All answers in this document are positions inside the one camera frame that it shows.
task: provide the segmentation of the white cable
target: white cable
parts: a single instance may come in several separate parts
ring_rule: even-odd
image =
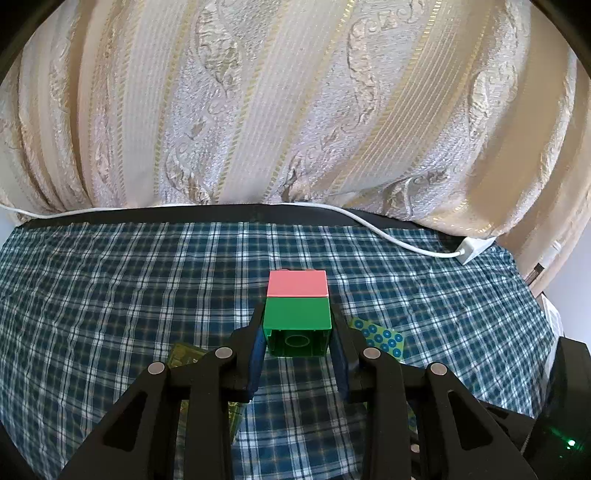
[[[150,208],[158,208],[158,207],[194,207],[194,203],[169,203],[166,205],[152,205]],[[0,207],[4,208],[5,210],[10,210],[11,212],[22,213],[23,215],[28,215],[29,217],[39,218],[41,220],[50,220],[52,218],[60,218],[60,217],[69,217],[71,215],[78,215],[80,213],[90,213],[90,212],[112,212],[114,210],[130,210],[130,208],[120,208],[120,207],[93,207],[93,208],[84,208],[82,210],[72,210],[70,212],[61,212],[61,213],[52,213],[51,215],[41,215],[40,213],[32,213],[27,212],[26,210],[21,210],[20,208],[8,207],[0,203]]]
[[[369,228],[373,233],[375,233],[376,235],[379,235],[380,237],[384,238],[388,242],[398,245],[399,247],[405,248],[406,250],[410,250],[411,252],[415,252],[416,254],[426,255],[427,257],[456,258],[456,257],[459,257],[460,255],[464,254],[464,250],[460,250],[458,252],[454,252],[451,254],[444,254],[444,253],[439,253],[439,252],[431,252],[429,250],[423,250],[422,248],[414,247],[412,245],[406,244],[406,243],[398,240],[397,238],[394,238],[393,236],[388,235],[386,232],[382,232],[378,227],[376,227],[375,225],[372,225],[371,223],[367,222],[366,220],[363,220],[361,217],[358,217],[354,213],[348,212],[347,210],[344,210],[340,207],[326,205],[324,203],[307,203],[307,202],[282,203],[281,205],[297,205],[298,207],[316,207],[316,208],[323,208],[325,210],[332,210],[334,212],[342,213],[343,215],[346,215],[347,217],[352,218],[356,222],[359,222],[364,227]]]
[[[280,205],[295,205],[298,207],[323,208],[324,210],[332,210],[334,212],[342,213],[343,215],[346,215],[347,217],[352,218],[353,220],[360,223],[364,227],[370,229],[373,233],[375,233],[376,235],[379,235],[380,237],[384,238],[388,242],[398,245],[399,247],[405,248],[406,250],[410,250],[411,252],[415,252],[415,253],[421,254],[421,255],[426,255],[427,257],[455,258],[455,257],[459,257],[460,255],[464,254],[464,250],[462,250],[462,249],[460,251],[457,251],[454,253],[444,254],[444,253],[439,253],[439,252],[431,252],[429,250],[423,250],[422,248],[414,247],[412,245],[406,244],[406,243],[398,240],[397,238],[394,238],[393,236],[388,235],[386,232],[382,232],[378,227],[363,220],[361,217],[358,217],[354,213],[348,212],[347,210],[344,210],[340,207],[335,207],[332,205],[325,205],[324,203],[307,203],[307,202],[280,203]],[[171,203],[171,204],[167,204],[167,205],[155,205],[154,207],[186,207],[186,206],[194,206],[194,204]],[[54,213],[51,215],[41,215],[39,213],[27,212],[26,210],[21,210],[20,208],[9,207],[9,206],[3,205],[1,203],[0,203],[0,207],[4,208],[6,210],[10,210],[11,212],[22,213],[23,215],[28,215],[29,217],[39,218],[42,220],[49,220],[52,218],[60,218],[60,217],[67,217],[67,216],[71,216],[71,215],[78,215],[80,213],[111,212],[114,210],[127,210],[127,209],[118,208],[118,207],[94,207],[94,208],[85,208],[82,210],[73,210],[71,212]]]

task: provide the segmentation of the card with blue circles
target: card with blue circles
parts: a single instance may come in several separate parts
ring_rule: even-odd
[[[369,346],[379,348],[382,352],[389,353],[395,359],[402,360],[402,352],[404,352],[404,337],[402,333],[380,327],[376,323],[360,318],[351,320],[350,326],[361,330]]]

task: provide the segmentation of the bed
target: bed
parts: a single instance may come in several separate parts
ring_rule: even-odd
[[[278,268],[326,270],[347,320],[404,334],[403,362],[442,362],[477,398],[539,413],[556,337],[510,253],[495,244],[462,266],[310,210],[126,210],[17,228],[0,251],[0,421],[38,476],[55,478],[173,343],[223,345]],[[422,248],[459,242],[361,215]],[[344,404],[333,377],[330,355],[267,354],[232,447],[237,479],[359,478],[365,409]]]

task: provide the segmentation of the pink block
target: pink block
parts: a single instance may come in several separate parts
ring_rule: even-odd
[[[273,270],[267,297],[328,297],[324,270]]]

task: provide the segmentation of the curtain fold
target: curtain fold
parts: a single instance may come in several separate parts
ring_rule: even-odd
[[[314,200],[499,236],[524,276],[589,218],[589,78],[528,0],[66,0],[0,89],[37,213]]]

